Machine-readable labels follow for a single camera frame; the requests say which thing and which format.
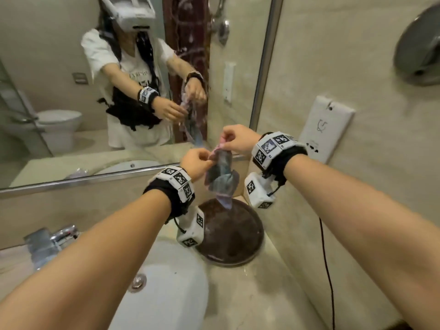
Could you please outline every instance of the chrome faucet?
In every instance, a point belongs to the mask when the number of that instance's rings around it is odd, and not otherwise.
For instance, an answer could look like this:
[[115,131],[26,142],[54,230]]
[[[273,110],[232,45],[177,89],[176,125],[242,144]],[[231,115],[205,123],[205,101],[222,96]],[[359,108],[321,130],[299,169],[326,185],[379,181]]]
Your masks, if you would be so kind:
[[47,228],[41,228],[25,236],[24,240],[31,254],[35,270],[40,270],[55,258],[61,250],[77,239],[79,234],[75,225],[70,225],[52,235]]

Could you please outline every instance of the marble countertop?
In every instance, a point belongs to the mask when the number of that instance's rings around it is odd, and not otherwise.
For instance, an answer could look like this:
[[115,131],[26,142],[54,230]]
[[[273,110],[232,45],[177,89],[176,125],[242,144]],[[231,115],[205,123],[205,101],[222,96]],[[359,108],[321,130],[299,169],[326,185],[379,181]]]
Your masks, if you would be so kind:
[[[168,224],[159,237],[175,240],[176,233],[175,225]],[[245,266],[203,263],[209,300],[202,330],[326,330],[267,235],[259,255]],[[25,246],[1,250],[0,299],[32,272]]]
[[10,187],[63,180],[78,168],[99,171],[128,160],[153,160],[163,165],[179,162],[193,148],[191,143],[147,147],[143,150],[114,150],[93,154],[47,157],[30,160]]

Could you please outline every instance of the brown dish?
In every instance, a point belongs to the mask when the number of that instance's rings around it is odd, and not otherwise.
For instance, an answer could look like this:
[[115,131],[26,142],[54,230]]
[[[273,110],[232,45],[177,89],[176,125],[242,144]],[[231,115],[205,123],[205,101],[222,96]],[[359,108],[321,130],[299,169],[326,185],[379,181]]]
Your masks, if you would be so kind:
[[217,199],[199,206],[205,214],[205,237],[196,250],[221,266],[239,266],[250,262],[264,240],[263,224],[257,213],[242,201],[233,199],[225,209]]

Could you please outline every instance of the vr headset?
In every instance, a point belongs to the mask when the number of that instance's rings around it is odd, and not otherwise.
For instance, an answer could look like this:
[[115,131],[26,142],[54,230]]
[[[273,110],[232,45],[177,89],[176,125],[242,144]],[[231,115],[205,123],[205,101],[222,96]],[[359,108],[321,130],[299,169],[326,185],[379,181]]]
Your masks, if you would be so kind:
[[110,15],[125,32],[147,31],[156,12],[150,0],[102,0]]

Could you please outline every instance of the person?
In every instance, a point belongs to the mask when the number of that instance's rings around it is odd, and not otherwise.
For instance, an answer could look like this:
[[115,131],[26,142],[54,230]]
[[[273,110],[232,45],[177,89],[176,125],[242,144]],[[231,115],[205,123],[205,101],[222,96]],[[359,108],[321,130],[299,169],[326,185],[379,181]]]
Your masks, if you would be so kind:
[[[103,95],[99,102],[107,105],[108,143],[112,148],[140,149],[170,142],[172,124],[187,115],[184,107],[168,99],[158,67],[164,63],[172,74],[184,80],[190,102],[206,102],[204,81],[189,63],[182,60],[154,35],[154,21],[145,31],[124,31],[98,0],[99,25],[84,34],[81,45],[91,75]],[[140,2],[152,10],[149,0]],[[145,89],[155,92],[151,102],[140,102]]]
[[[225,150],[246,154],[260,138],[234,125],[223,129],[220,143]],[[181,167],[192,180],[213,165],[209,154],[192,149],[183,157]],[[306,155],[289,159],[283,175],[415,330],[438,328],[438,227]],[[96,224],[5,298],[0,328],[56,330],[64,317],[75,315],[75,329],[106,329],[171,210],[170,198],[153,189]]]

